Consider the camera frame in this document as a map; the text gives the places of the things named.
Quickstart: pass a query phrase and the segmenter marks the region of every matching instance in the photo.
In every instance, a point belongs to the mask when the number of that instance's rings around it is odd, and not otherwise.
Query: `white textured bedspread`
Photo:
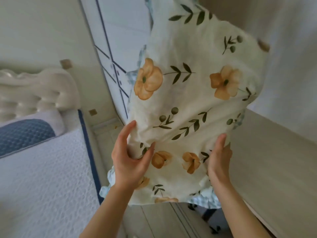
[[[0,159],[0,237],[78,237],[99,207],[77,110],[68,132]]]

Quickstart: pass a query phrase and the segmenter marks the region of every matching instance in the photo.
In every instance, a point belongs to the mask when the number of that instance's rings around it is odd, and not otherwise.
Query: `blue quilted pillow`
[[[57,110],[39,112],[0,124],[0,158],[55,138],[65,131]]]

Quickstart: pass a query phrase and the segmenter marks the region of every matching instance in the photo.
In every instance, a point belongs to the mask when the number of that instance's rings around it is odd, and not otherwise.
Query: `hand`
[[[212,186],[220,183],[230,184],[229,163],[232,156],[230,144],[224,147],[227,135],[219,135],[215,147],[209,156],[208,175]]]
[[[139,180],[149,168],[154,153],[155,142],[151,144],[141,159],[133,160],[128,156],[126,139],[135,126],[136,121],[133,120],[123,127],[111,154],[116,177],[115,186],[124,190],[137,188]]]

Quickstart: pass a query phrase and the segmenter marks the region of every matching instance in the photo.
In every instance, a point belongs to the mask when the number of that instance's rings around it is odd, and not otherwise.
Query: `tufted headboard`
[[[72,76],[60,68],[38,74],[15,74],[0,70],[0,122],[57,108],[80,108],[77,86]]]

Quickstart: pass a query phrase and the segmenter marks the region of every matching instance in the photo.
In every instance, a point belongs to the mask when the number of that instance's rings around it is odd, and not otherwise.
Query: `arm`
[[[122,222],[123,214],[138,182],[147,171],[154,152],[155,143],[143,158],[133,160],[127,153],[127,142],[136,121],[126,125],[120,132],[112,151],[116,182],[98,208],[93,218],[81,233],[80,238],[115,238]]]
[[[225,141],[225,134],[218,137],[210,155],[208,174],[231,232],[234,238],[270,238],[230,182],[229,163],[232,151],[230,144],[224,148]]]

